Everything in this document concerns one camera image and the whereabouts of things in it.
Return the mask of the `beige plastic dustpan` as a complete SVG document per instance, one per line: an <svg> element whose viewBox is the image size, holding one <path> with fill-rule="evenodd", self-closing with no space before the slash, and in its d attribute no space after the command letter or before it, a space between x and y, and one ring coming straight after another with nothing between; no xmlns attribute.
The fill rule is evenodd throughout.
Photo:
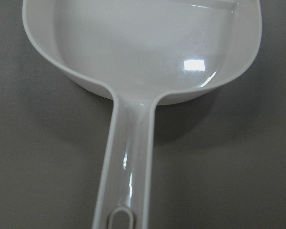
<svg viewBox="0 0 286 229"><path fill-rule="evenodd" d="M84 89L113 100L92 227L148 227L158 105L197 98L257 56L257 0L25 0L34 48Z"/></svg>

